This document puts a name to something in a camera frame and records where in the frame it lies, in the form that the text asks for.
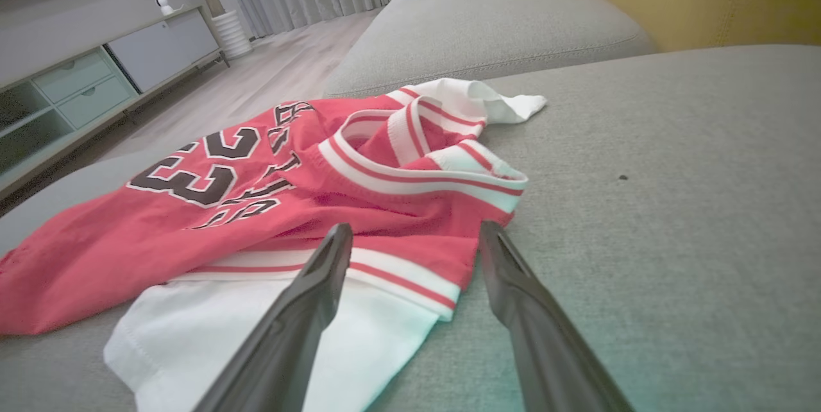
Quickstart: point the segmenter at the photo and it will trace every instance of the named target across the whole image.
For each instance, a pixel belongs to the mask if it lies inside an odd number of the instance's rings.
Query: gray sofa cushion
[[[821,47],[749,46],[489,81],[548,97],[482,137],[531,178],[508,231],[637,410],[821,403],[819,70]],[[0,404],[132,410],[99,370],[118,312],[0,341]],[[522,410],[480,270],[370,409]]]
[[[325,93],[371,96],[442,76],[483,80],[651,52],[645,32],[604,0],[391,0]]]

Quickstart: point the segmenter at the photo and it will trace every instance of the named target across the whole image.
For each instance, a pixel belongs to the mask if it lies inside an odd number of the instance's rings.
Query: drawer
[[[77,94],[58,108],[68,121],[80,128],[130,97],[128,89],[123,87],[116,76],[112,76],[96,87]]]
[[[94,51],[38,76],[33,82],[56,103],[112,73],[114,70],[103,60],[99,51]]]

